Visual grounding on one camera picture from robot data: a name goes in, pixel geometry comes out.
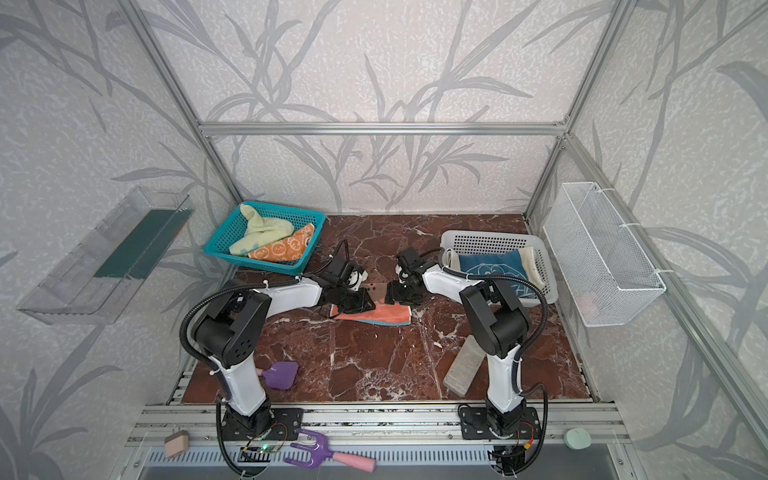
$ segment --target purple toy shovel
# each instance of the purple toy shovel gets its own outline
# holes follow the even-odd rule
[[[302,445],[300,443],[291,443],[290,446],[295,449],[304,450],[310,453],[310,460],[308,462],[300,462],[295,458],[287,457],[286,463],[295,465],[297,467],[304,468],[317,468],[323,463],[326,458],[333,458],[339,463],[349,465],[350,467],[363,470],[364,472],[373,473],[376,469],[376,460],[374,458],[361,457],[360,455],[352,455],[351,453],[334,452],[328,448],[328,437],[322,433],[313,432],[312,430],[298,429],[298,433],[310,435],[315,438],[315,445]]]
[[[278,390],[288,390],[293,386],[293,380],[296,379],[298,370],[299,364],[296,362],[277,362],[269,370],[256,369],[256,373],[264,377],[266,386]]]

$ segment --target wall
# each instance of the wall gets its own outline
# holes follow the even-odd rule
[[[105,478],[177,378],[176,326],[224,266],[231,208],[115,5],[0,3],[0,477]],[[114,325],[15,307],[136,185],[188,191],[187,226]]]
[[[140,3],[206,121],[552,122],[568,111],[614,2]],[[244,196],[344,212],[520,212],[554,143],[216,141]]]
[[[768,2],[643,2],[577,137],[768,392]],[[565,156],[550,184],[583,180]],[[650,478],[768,478],[768,460],[659,299],[626,326],[561,310]]]

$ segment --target mint green round object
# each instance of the mint green round object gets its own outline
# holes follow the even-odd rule
[[[592,445],[592,435],[584,429],[568,430],[563,440],[571,450],[582,450]]]

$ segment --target pink handle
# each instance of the pink handle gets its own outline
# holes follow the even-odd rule
[[[351,453],[334,452],[333,459],[338,463],[343,463],[344,465],[349,465],[350,467],[368,473],[373,473],[376,469],[376,460],[374,458],[361,457],[360,455],[352,455]]]

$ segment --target teal plastic basket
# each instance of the teal plastic basket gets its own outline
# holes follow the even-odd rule
[[[288,220],[293,223],[293,228],[298,230],[308,223],[315,226],[315,234],[312,235],[306,252],[298,260],[291,262],[265,262],[263,260],[251,260],[248,257],[236,257],[230,255],[230,245],[243,238],[248,221],[240,213],[240,207],[235,209],[229,217],[221,224],[216,233],[206,243],[204,252],[212,257],[219,257],[229,263],[237,266],[247,266],[256,270],[266,270],[268,272],[285,273],[295,276],[302,273],[310,261],[312,252],[317,246],[317,240],[320,238],[320,231],[323,229],[323,223],[326,216],[320,212],[304,210],[301,208],[283,207],[282,205],[262,204],[260,202],[243,202],[255,208],[262,217],[277,217]]]

